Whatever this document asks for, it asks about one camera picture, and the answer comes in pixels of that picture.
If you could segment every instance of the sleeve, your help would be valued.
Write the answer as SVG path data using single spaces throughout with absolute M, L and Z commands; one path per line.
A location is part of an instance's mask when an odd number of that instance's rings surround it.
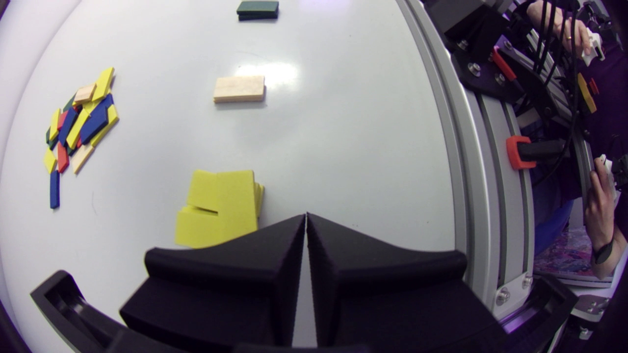
M 615 223 L 628 241 L 628 195 L 622 193 L 615 208 Z

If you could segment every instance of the dark green block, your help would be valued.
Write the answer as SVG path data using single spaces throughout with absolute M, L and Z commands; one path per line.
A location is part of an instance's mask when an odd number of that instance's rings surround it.
M 275 19 L 278 16 L 276 14 L 270 14 L 270 15 L 251 15 L 251 14 L 241 14 L 240 16 L 238 16 L 238 20 L 240 21 L 249 21 L 252 19 Z
M 279 13 L 279 1 L 243 1 L 236 11 L 239 15 L 261 15 Z
M 68 100 L 68 102 L 65 104 L 65 107 L 63 107 L 64 112 L 72 109 L 72 103 L 74 103 L 74 97 L 76 97 L 76 94 L 74 94 L 72 98 L 70 98 L 70 100 Z

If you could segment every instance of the orange clamp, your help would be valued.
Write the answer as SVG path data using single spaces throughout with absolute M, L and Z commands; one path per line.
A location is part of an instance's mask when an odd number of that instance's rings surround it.
M 511 162 L 512 169 L 522 170 L 536 167 L 535 161 L 527 162 L 521 160 L 519 148 L 517 148 L 518 143 L 532 143 L 532 141 L 527 136 L 511 136 L 506 139 L 506 150 L 508 151 L 508 159 Z

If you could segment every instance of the red clamp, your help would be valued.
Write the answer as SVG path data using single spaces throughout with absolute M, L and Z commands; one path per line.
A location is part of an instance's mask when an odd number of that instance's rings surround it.
M 512 71 L 510 66 L 508 66 L 504 58 L 502 58 L 502 56 L 499 55 L 499 53 L 497 52 L 497 49 L 499 49 L 497 45 L 493 47 L 493 62 L 497 64 L 497 67 L 499 67 L 499 70 L 502 70 L 502 73 L 504 74 L 504 76 L 506 76 L 508 81 L 512 82 L 516 80 L 517 75 L 514 74 L 514 71 Z
M 527 162 L 521 160 L 519 148 L 517 147 L 518 143 L 532 143 L 532 141 L 527 136 L 511 136 L 506 139 L 506 151 L 508 151 L 508 159 L 511 162 L 512 169 L 522 170 L 536 167 L 535 161 Z

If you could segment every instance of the white controller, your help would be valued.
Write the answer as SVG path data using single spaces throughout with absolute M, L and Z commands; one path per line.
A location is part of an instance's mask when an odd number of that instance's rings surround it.
M 584 60 L 585 64 L 589 66 L 594 58 L 598 58 L 602 62 L 606 59 L 606 56 L 604 56 L 604 52 L 602 51 L 602 37 L 600 37 L 598 33 L 591 32 L 588 28 L 587 32 L 589 35 L 589 42 L 591 43 L 591 54 L 586 55 L 585 52 L 582 51 L 582 60 Z

